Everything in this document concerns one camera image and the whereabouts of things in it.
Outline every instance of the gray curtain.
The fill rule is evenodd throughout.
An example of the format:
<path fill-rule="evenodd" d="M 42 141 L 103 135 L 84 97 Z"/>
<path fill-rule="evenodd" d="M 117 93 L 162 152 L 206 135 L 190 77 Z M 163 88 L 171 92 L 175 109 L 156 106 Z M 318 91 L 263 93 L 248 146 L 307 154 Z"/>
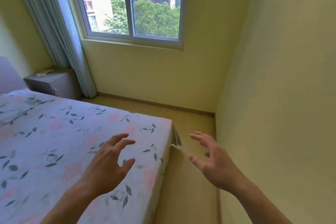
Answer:
<path fill-rule="evenodd" d="M 75 70 L 83 94 L 94 97 L 95 83 L 87 66 L 68 0 L 24 0 L 56 66 Z"/>

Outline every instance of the bed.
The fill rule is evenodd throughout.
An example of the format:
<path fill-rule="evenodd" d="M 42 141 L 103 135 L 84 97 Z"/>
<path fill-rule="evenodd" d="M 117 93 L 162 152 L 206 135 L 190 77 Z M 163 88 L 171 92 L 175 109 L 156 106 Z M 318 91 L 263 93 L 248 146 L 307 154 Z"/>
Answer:
<path fill-rule="evenodd" d="M 119 165 L 136 163 L 78 223 L 151 222 L 170 146 L 181 145 L 172 121 L 28 89 L 0 94 L 0 223 L 39 223 L 119 133 L 136 141 L 121 152 Z"/>

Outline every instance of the headboard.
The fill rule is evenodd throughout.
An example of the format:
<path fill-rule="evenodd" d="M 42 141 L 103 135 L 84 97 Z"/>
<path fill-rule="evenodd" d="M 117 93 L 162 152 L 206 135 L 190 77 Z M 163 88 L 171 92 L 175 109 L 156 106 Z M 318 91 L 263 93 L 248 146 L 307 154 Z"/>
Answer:
<path fill-rule="evenodd" d="M 6 57 L 0 56 L 0 94 L 26 89 L 27 85 Z"/>

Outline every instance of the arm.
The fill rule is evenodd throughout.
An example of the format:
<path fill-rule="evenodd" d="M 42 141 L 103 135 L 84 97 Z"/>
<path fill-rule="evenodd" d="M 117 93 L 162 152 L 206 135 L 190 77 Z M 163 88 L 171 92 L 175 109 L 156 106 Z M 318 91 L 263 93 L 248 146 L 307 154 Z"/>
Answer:
<path fill-rule="evenodd" d="M 217 188 L 233 194 L 240 201 L 253 224 L 292 224 L 278 208 L 238 169 L 227 152 L 210 136 L 196 132 L 190 137 L 209 151 L 209 162 L 189 155 L 191 162 Z"/>
<path fill-rule="evenodd" d="M 88 205 L 98 196 L 114 190 L 126 177 L 135 159 L 118 165 L 119 154 L 134 140 L 123 139 L 128 134 L 113 136 L 97 152 L 81 179 L 66 191 L 61 200 L 41 224 L 77 223 Z"/>

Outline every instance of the green foliage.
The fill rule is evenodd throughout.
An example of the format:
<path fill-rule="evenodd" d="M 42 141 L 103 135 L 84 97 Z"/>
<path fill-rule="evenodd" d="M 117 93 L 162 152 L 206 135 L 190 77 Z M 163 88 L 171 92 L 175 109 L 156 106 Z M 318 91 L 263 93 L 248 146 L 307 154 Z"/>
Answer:
<path fill-rule="evenodd" d="M 124 0 L 111 0 L 113 18 L 106 19 L 107 32 L 128 34 L 126 5 Z M 135 32 L 138 35 L 175 38 L 179 37 L 180 7 L 171 9 L 167 2 L 153 3 L 138 0 L 133 4 Z"/>

